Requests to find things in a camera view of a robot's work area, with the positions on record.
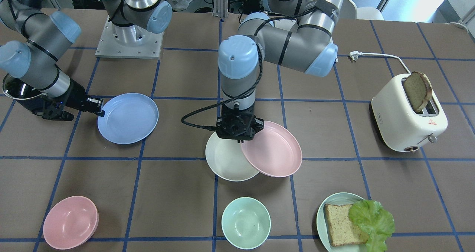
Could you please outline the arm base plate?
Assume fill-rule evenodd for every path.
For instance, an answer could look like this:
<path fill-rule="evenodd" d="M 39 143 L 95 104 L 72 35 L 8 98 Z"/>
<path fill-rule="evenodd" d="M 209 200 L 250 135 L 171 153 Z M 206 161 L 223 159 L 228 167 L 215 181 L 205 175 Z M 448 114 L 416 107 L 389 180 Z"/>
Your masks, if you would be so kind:
<path fill-rule="evenodd" d="M 148 32 L 121 18 L 106 21 L 95 55 L 115 59 L 159 59 L 163 33 Z"/>

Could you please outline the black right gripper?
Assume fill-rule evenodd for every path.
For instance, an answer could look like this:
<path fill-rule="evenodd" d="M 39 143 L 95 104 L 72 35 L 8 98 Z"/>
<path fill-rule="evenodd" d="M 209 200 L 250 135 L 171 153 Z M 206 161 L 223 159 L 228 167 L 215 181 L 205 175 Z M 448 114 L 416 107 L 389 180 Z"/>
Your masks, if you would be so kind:
<path fill-rule="evenodd" d="M 99 117 L 105 116 L 103 111 L 104 99 L 92 98 L 85 93 L 83 86 L 76 81 L 71 81 L 70 87 L 61 96 L 49 98 L 41 96 L 40 102 L 31 111 L 32 114 L 40 116 L 44 120 L 72 121 L 74 115 L 64 108 L 73 108 L 81 112 L 93 113 Z"/>

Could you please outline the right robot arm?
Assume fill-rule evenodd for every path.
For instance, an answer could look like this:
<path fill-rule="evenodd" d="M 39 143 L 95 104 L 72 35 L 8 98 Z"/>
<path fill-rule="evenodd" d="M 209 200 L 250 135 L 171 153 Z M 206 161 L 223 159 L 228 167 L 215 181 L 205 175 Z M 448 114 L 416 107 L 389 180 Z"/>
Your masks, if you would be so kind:
<path fill-rule="evenodd" d="M 173 15 L 166 0 L 101 1 L 122 45 L 143 44 L 144 32 L 164 32 Z M 5 95 L 45 120 L 73 120 L 64 107 L 105 116 L 103 99 L 89 96 L 57 65 L 81 35 L 81 27 L 64 12 L 48 15 L 41 8 L 42 0 L 1 0 L 2 24 L 26 38 L 1 46 L 1 69 L 7 73 Z"/>

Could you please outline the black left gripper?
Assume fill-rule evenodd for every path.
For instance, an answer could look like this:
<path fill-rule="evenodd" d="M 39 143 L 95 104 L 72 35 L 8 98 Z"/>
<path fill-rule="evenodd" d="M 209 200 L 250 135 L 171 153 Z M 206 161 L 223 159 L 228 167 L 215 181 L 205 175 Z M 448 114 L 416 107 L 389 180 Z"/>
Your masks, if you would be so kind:
<path fill-rule="evenodd" d="M 237 141 L 251 141 L 256 133 L 264 128 L 264 120 L 256 117 L 254 105 L 247 109 L 221 108 L 221 116 L 217 118 L 217 137 Z"/>

